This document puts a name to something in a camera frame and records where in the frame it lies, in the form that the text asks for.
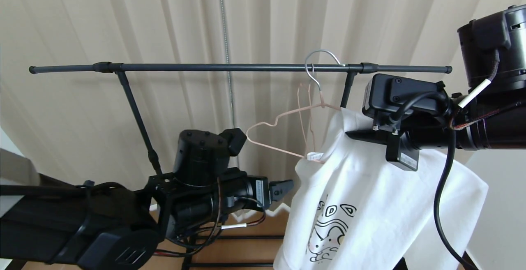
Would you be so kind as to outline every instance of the clothes rack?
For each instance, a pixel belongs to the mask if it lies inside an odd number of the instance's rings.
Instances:
[[[351,87],[357,74],[371,74],[376,72],[423,72],[423,73],[443,73],[449,74],[452,71],[451,66],[398,66],[398,65],[378,65],[370,62],[361,62],[360,64],[344,65],[310,65],[316,72],[340,72],[347,73],[344,92],[342,95],[341,107],[347,106]],[[148,150],[148,159],[157,174],[162,174],[159,158],[152,147],[146,127],[139,113],[139,108],[135,102],[132,89],[129,86],[126,71],[146,71],[146,72],[305,72],[305,64],[122,64],[112,62],[97,62],[92,65],[72,65],[72,66],[47,66],[47,67],[30,67],[30,73],[58,73],[58,72],[99,72],[115,73],[124,89],[126,99],[133,112],[135,122],[143,137],[144,143]],[[282,239],[283,236],[219,236],[219,240],[235,239]],[[194,236],[190,239],[191,244],[196,243],[197,238]],[[236,267],[271,267],[272,263],[193,263],[192,257],[186,257],[182,264],[182,270],[190,268],[236,268]],[[406,270],[404,259],[397,265],[396,270]]]

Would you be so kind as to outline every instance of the hanger bar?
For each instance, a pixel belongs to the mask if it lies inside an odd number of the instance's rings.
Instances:
[[[375,72],[423,72],[451,73],[451,66],[392,66],[377,65],[369,62],[345,65],[314,65],[316,72],[346,72],[369,74]],[[98,62],[92,65],[29,67],[32,74],[58,72],[100,72],[114,73],[127,71],[147,72],[304,72],[304,64],[114,64]]]

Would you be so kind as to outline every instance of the black metal frame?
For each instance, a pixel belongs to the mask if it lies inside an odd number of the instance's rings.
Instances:
[[[148,159],[158,175],[162,175],[159,158],[152,147],[146,127],[139,113],[139,108],[133,97],[132,89],[126,77],[126,71],[147,71],[147,72],[304,72],[304,64],[122,64],[112,62],[98,62],[92,65],[73,65],[73,66],[48,66],[30,67],[32,74],[55,73],[55,72],[100,72],[115,73],[126,94],[126,98],[133,112],[139,131],[143,137],[148,150]],[[369,62],[360,64],[343,65],[312,65],[312,70],[316,72],[345,72],[347,77],[344,85],[344,93],[340,107],[346,107],[354,78],[357,74],[370,74],[376,72],[424,72],[424,73],[444,73],[452,71],[451,66],[393,66],[378,65]],[[219,236],[219,240],[261,240],[261,239],[282,239],[283,236]],[[190,244],[195,244],[196,238],[190,239]],[[192,257],[184,259],[182,270],[190,268],[236,268],[236,267],[271,267],[273,263],[192,263]]]

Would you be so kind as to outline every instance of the robotic arm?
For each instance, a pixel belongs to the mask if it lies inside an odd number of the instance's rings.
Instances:
[[[407,171],[418,169],[419,150],[448,148],[444,173],[434,202],[440,238],[466,269],[475,269],[454,252],[439,218],[442,189],[453,163],[455,148],[526,148],[526,5],[470,21],[459,28],[462,56],[470,92],[445,92],[442,82],[431,83],[376,74],[366,88],[363,113],[374,119],[370,130],[349,132],[353,139],[385,144],[387,161]],[[240,129],[219,135],[188,130],[179,136],[173,173],[163,174],[147,138],[127,84],[126,64],[99,62],[86,66],[30,67],[31,73],[97,71],[116,73],[148,147],[157,172],[144,189],[130,191],[114,182],[85,182],[71,188],[2,186],[1,195],[24,195],[1,219],[0,256],[47,263],[77,264],[85,270],[139,269],[165,238],[185,246],[191,235],[210,231],[195,254],[214,241],[229,213],[263,211],[291,190],[291,180],[268,182],[228,168],[246,137]],[[194,65],[193,70],[224,70],[224,65]],[[185,70],[188,65],[159,64],[158,70]],[[231,65],[232,70],[269,70],[267,65]],[[276,70],[303,66],[275,65]],[[148,65],[127,70],[154,70]],[[379,70],[419,72],[424,67],[359,64],[323,65],[319,71],[374,73]],[[160,206],[159,221],[148,213],[151,199]],[[202,228],[214,222],[213,227]]]

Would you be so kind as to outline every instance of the shirt tag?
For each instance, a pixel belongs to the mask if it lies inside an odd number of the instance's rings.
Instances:
[[[323,156],[323,153],[318,152],[308,152],[307,153],[307,160],[313,161],[313,160],[319,160]]]

